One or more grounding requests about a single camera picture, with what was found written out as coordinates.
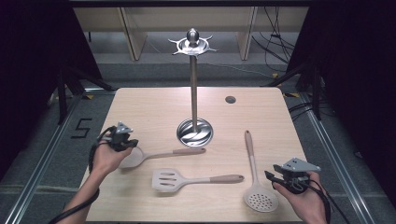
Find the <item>kitchen utensil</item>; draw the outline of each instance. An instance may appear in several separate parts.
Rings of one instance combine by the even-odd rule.
[[[163,192],[175,192],[189,184],[232,184],[242,182],[242,175],[219,175],[207,178],[188,179],[183,177],[178,170],[165,168],[154,170],[152,174],[152,187]]]
[[[251,172],[253,174],[253,185],[244,195],[245,203],[258,212],[273,212],[276,210],[279,201],[273,192],[263,188],[259,183],[250,131],[245,131],[245,141],[247,144],[247,154],[250,160]]]
[[[140,165],[143,161],[152,158],[169,157],[169,156],[185,156],[205,153],[205,148],[182,148],[172,151],[145,153],[140,147],[134,147],[129,156],[122,160],[119,168],[132,168]]]

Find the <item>slotted spatula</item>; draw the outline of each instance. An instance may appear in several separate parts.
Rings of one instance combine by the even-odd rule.
[[[258,212],[273,212],[276,210],[279,201],[273,192],[263,188],[259,183],[250,131],[245,131],[245,141],[247,144],[247,154],[250,160],[251,172],[253,174],[253,185],[244,195],[245,203]]]
[[[206,178],[188,179],[183,177],[178,170],[164,168],[154,170],[152,174],[152,187],[163,192],[175,192],[189,184],[233,184],[240,183],[245,178],[242,175],[219,175]]]

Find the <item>metal stand pole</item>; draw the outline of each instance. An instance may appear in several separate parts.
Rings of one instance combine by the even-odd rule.
[[[197,58],[190,56],[192,131],[197,133]]]

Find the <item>handheld controller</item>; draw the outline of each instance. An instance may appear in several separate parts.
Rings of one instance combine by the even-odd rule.
[[[274,169],[282,174],[283,179],[276,178],[274,174],[265,171],[267,179],[282,185],[294,194],[306,191],[310,182],[308,171],[320,172],[320,167],[297,158],[293,158],[281,166],[275,164]]]
[[[108,144],[113,148],[115,151],[123,151],[128,147],[136,147],[138,140],[128,140],[129,133],[132,133],[134,130],[128,128],[125,124],[121,121],[116,126],[112,126],[108,128],[110,131],[109,136],[100,136],[98,138],[98,142],[100,140],[106,140]]]

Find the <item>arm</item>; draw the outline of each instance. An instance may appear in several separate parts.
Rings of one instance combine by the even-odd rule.
[[[91,196],[99,189],[105,177],[111,172],[115,171],[120,162],[131,154],[132,148],[127,148],[124,151],[116,152],[108,144],[102,144],[96,149],[95,156],[93,158],[93,168],[91,174],[87,180],[78,190],[77,194],[73,199],[66,205],[64,211],[69,210],[81,203],[86,202]],[[81,209],[75,214],[67,217],[58,223],[85,223],[90,206]]]
[[[314,172],[308,173],[309,177],[320,184],[319,175]],[[315,183],[311,186],[318,189]],[[326,224],[326,214],[323,201],[312,190],[307,189],[302,194],[293,194],[281,185],[274,183],[276,190],[282,194],[291,204],[296,215],[307,224]]]

